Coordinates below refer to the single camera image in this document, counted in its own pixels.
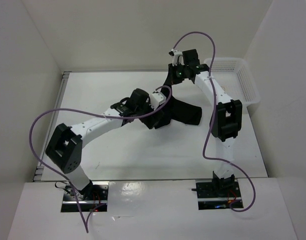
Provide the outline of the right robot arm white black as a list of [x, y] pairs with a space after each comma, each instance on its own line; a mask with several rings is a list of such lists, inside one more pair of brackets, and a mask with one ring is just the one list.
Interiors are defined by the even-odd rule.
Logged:
[[234, 164], [231, 159], [206, 156], [206, 148], [213, 136], [218, 141], [219, 150], [224, 155], [233, 157], [233, 144], [242, 128], [243, 105], [240, 100], [231, 98], [216, 82], [212, 75], [214, 59], [210, 65], [201, 64], [196, 49], [179, 51], [173, 48], [169, 55], [172, 57], [167, 77], [170, 84], [179, 84], [185, 79], [191, 80], [213, 106], [202, 156], [206, 160], [221, 162], [220, 167], [212, 173], [211, 190], [216, 196], [222, 197], [234, 187]]

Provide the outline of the black skirt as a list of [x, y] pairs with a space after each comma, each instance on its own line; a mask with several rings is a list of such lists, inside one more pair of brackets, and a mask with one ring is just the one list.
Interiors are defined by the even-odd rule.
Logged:
[[149, 129], [159, 129], [169, 125], [172, 120], [192, 126], [197, 126], [200, 123], [201, 107], [176, 99], [166, 88], [162, 88], [161, 93], [170, 98], [166, 105], [157, 113], [140, 119]]

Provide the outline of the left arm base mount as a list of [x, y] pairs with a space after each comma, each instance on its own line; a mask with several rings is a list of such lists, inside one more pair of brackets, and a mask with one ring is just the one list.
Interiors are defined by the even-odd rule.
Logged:
[[[105, 181], [94, 181], [94, 190], [89, 193], [88, 196], [84, 197], [78, 191], [76, 192], [77, 199], [80, 204], [81, 211], [83, 213], [90, 212], [95, 209], [95, 212], [106, 212], [108, 205], [108, 192], [109, 182]], [[72, 192], [70, 184], [64, 186], [58, 186], [57, 188], [64, 190], [61, 212], [62, 213], [77, 213], [79, 212], [76, 203], [76, 197]]]

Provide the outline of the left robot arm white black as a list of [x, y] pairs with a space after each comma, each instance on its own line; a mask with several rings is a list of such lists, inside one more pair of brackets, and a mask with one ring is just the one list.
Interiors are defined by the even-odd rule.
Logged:
[[81, 167], [82, 149], [99, 136], [120, 128], [135, 117], [152, 112], [149, 94], [135, 89], [130, 97], [113, 104], [103, 113], [104, 117], [94, 117], [72, 126], [59, 124], [46, 147], [46, 155], [75, 186], [74, 193], [81, 200], [91, 197], [95, 191], [93, 182]]

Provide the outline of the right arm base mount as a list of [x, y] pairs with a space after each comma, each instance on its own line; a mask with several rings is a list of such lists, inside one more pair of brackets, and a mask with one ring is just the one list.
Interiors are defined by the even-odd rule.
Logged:
[[197, 194], [199, 210], [242, 209], [243, 202], [239, 183], [232, 175], [229, 178], [218, 178], [213, 174], [212, 179], [196, 180], [196, 186], [191, 191]]

